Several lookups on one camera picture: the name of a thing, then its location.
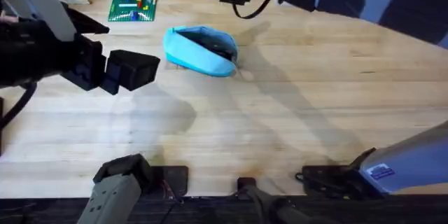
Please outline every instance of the label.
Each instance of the label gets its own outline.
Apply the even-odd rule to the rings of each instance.
[[[386,164],[375,165],[374,167],[367,169],[367,173],[376,180],[395,174],[395,172]]]

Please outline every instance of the black cable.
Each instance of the black cable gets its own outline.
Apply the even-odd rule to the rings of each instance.
[[[168,218],[168,215],[171,213],[171,211],[173,211],[174,206],[176,206],[177,204],[178,203],[175,202],[169,207],[168,212],[163,216],[162,220],[160,221],[160,224],[163,224],[166,221],[166,219]]]
[[[22,97],[17,101],[14,107],[8,111],[5,116],[0,118],[0,130],[4,129],[8,123],[10,123],[22,111],[25,105],[27,105],[36,91],[37,84],[27,83],[21,85],[20,87],[25,89],[25,93],[23,93]]]
[[[260,6],[254,13],[252,13],[252,14],[250,14],[250,15],[247,15],[247,16],[245,16],[245,17],[242,17],[242,16],[239,14],[238,7],[237,7],[236,4],[233,4],[233,11],[235,12],[235,15],[236,15],[238,18],[242,18],[242,19],[245,19],[245,20],[249,20],[249,19],[252,19],[252,18],[258,16],[260,13],[262,13],[262,11],[264,11],[264,9],[266,8],[266,6],[269,4],[270,1],[271,1],[271,0],[265,0],[265,1],[261,4],[261,6]]]

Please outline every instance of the blue fabric bowl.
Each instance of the blue fabric bowl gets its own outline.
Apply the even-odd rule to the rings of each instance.
[[[182,36],[179,32],[192,32],[198,36],[208,36],[219,39],[231,52],[231,60],[207,50],[202,45]],[[175,27],[167,30],[163,38],[163,47],[169,62],[217,77],[227,77],[235,70],[238,57],[238,47],[231,35],[211,27]]]

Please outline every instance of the wooden table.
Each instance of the wooden table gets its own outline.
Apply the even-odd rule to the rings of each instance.
[[[293,175],[303,165],[346,164],[448,118],[448,51],[369,22],[275,3],[246,21],[217,0],[159,0],[155,22],[108,23],[110,2],[75,7],[111,28],[90,38],[105,55],[160,57],[157,80],[116,96],[59,76],[40,82],[3,136],[0,197],[88,197],[103,162],[134,153],[187,165],[189,195],[229,195],[240,176],[302,194]],[[235,76],[168,64],[162,37],[181,25],[232,34]],[[8,108],[21,93],[0,91]]]

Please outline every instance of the green lego baseplate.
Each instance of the green lego baseplate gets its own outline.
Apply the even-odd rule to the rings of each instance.
[[[112,0],[109,11],[109,22],[152,22],[155,18],[157,0]],[[138,19],[132,18],[132,12],[138,13]]]

